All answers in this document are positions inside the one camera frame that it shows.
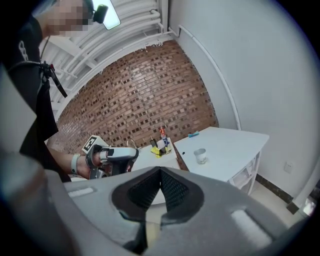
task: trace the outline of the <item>brick wall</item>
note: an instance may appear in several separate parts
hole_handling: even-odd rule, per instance
[[[172,142],[218,126],[200,75],[174,40],[130,53],[90,80],[62,112],[47,146],[82,153],[90,135],[98,135],[112,146],[133,139],[143,147],[150,136],[160,139],[161,125]]]

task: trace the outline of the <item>table surface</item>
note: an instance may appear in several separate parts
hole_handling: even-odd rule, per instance
[[[208,127],[174,145],[191,173],[226,182],[261,151],[268,139],[266,134]],[[205,164],[198,164],[194,155],[201,148],[206,150]]]
[[[175,160],[177,158],[177,155],[174,150],[174,146],[170,138],[168,138],[168,141],[170,142],[169,145],[172,148],[171,152],[159,158],[156,158],[156,155],[154,153],[151,153],[151,145],[141,148],[139,150],[139,156],[133,164],[131,171],[140,170],[150,166],[166,166],[167,162]]]

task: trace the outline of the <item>paper cup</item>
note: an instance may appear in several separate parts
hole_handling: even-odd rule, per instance
[[[207,153],[204,148],[199,148],[193,152],[196,158],[196,162],[199,165],[204,165],[207,162]]]

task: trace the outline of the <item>wrist strap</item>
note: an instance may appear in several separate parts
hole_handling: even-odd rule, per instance
[[[72,157],[72,160],[71,160],[71,172],[75,175],[78,175],[77,161],[78,161],[79,157],[80,157],[80,154],[74,154],[74,156]]]

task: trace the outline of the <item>white cabinet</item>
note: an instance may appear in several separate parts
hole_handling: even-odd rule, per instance
[[[174,143],[191,173],[242,188],[251,181],[250,194],[259,167],[261,150],[267,143],[266,134],[208,127],[194,137]],[[207,161],[198,164],[194,151],[205,149]]]

